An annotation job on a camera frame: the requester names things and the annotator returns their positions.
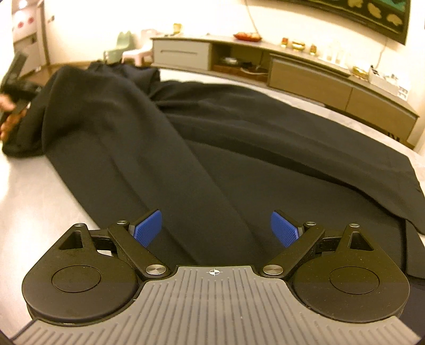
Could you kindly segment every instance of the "blue textured pad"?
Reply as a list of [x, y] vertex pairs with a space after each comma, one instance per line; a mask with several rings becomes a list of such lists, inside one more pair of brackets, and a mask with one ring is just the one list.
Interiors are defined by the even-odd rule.
[[270, 225], [273, 233], [285, 248], [289, 247], [299, 238], [298, 229], [277, 212], [272, 213]]
[[162, 228], [161, 211], [155, 211], [134, 228], [134, 238], [145, 248], [159, 234]]

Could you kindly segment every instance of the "triangular cutout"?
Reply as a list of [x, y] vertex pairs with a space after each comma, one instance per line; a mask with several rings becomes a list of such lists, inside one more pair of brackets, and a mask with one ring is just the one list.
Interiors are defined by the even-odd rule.
[[367, 250], [371, 252], [373, 248], [359, 232], [355, 231], [351, 235], [350, 249]]
[[74, 231], [59, 247], [60, 250], [82, 248], [81, 232]]

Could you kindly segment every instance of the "red bowl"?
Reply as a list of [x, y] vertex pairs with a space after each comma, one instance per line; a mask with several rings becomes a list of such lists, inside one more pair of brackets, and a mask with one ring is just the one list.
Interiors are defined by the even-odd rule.
[[233, 35], [237, 40], [240, 41], [249, 41], [249, 42], [260, 42], [262, 40], [261, 37], [259, 38], [253, 38], [253, 37], [249, 37], [249, 36], [242, 36], [242, 35]]

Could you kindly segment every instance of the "tv stand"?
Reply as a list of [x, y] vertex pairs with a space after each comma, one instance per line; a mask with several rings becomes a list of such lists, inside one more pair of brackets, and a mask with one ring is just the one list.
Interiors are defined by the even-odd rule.
[[[223, 65], [223, 57], [251, 62], [268, 72], [246, 73], [240, 67]], [[406, 101], [345, 68], [267, 42], [212, 35], [154, 37], [152, 66], [232, 79], [310, 99], [408, 147], [407, 139], [419, 117]]]

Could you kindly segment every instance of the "pink chair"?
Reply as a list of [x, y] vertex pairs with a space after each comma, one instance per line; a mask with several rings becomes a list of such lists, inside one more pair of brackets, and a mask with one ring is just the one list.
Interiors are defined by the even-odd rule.
[[140, 33], [139, 41], [139, 44], [142, 47], [140, 49], [125, 51], [122, 54], [121, 62], [124, 63], [125, 60], [134, 60], [134, 65], [140, 67], [143, 66], [146, 60], [152, 61], [153, 42], [151, 40], [151, 37], [155, 37], [158, 35], [161, 35], [161, 33], [155, 29], [142, 30]]

